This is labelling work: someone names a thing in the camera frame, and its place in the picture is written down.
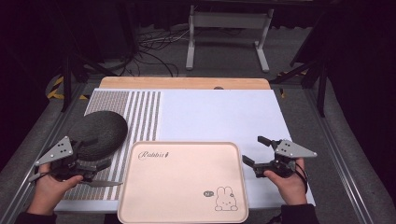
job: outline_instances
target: rectangular tray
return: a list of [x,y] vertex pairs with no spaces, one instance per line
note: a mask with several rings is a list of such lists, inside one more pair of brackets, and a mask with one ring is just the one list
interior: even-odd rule
[[248,217],[233,143],[137,142],[122,190],[122,223],[236,223]]

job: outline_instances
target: gray carpet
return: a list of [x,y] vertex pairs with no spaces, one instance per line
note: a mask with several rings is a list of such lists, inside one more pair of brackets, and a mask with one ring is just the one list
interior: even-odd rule
[[[161,58],[166,63],[173,63],[178,67],[181,77],[263,77],[273,79],[279,72],[289,71],[289,63],[301,46],[309,29],[270,30],[264,45],[270,73],[261,71],[256,52],[252,46],[256,36],[260,33],[245,30],[239,35],[227,35],[219,31],[203,31],[196,37],[194,69],[186,71],[185,62],[188,42],[180,39],[165,49],[151,50],[149,53]],[[154,58],[143,55],[139,60],[146,63],[157,63]],[[135,63],[127,66],[131,76],[170,76],[163,65]],[[84,94],[90,94],[94,87],[99,85],[101,76],[91,76],[87,85],[74,84],[76,91],[82,88]],[[309,94],[316,92],[305,91],[299,88],[298,78],[294,78],[288,85],[273,85],[277,100],[281,107],[285,121],[290,130],[292,139],[312,150],[319,156],[306,160],[306,169],[310,174],[310,187],[316,204],[320,223],[396,223],[396,212],[391,198],[376,176],[370,163],[362,152],[359,143],[350,131],[343,113],[337,104],[331,85],[328,86],[325,101],[325,115],[323,120],[318,119],[317,111],[312,108]],[[285,90],[285,97],[279,93],[279,87]],[[23,179],[30,173],[33,162],[39,151],[45,145],[50,145],[48,137],[63,136],[77,119],[83,116],[88,100],[76,100],[68,113],[60,113],[62,100],[51,99],[50,104],[30,131],[13,158],[0,174],[0,214],[12,215],[7,210],[10,203],[17,200]],[[328,124],[333,140],[338,146],[341,156],[353,176],[361,200],[367,207],[369,219],[361,220],[357,209],[350,199],[348,185],[343,175],[335,165],[327,135],[323,131],[321,122]],[[278,209],[254,210],[249,212],[246,223],[265,223],[271,217],[278,215]],[[102,223],[102,214],[59,214],[58,223]]]

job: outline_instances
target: table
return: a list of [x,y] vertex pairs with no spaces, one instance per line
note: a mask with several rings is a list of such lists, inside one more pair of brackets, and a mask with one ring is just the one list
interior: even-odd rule
[[[225,90],[213,90],[216,87]],[[238,145],[241,154],[256,162],[268,162],[274,151],[257,143],[257,136],[290,139],[274,92],[267,80],[259,78],[105,77],[86,113],[102,109],[123,114],[129,133],[112,166],[98,174],[98,179],[122,181],[121,167],[136,141],[229,141]],[[243,170],[249,208],[283,203],[267,178],[256,178],[246,165]],[[55,210],[115,213],[121,187],[113,188],[96,192],[78,185],[66,193]],[[310,190],[307,198],[315,204]]]

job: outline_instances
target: pink rabbit illustration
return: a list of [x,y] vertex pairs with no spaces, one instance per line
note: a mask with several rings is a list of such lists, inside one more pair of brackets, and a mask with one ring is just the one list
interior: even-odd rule
[[233,190],[230,187],[219,187],[218,198],[216,199],[216,211],[236,211],[236,199],[233,196]]

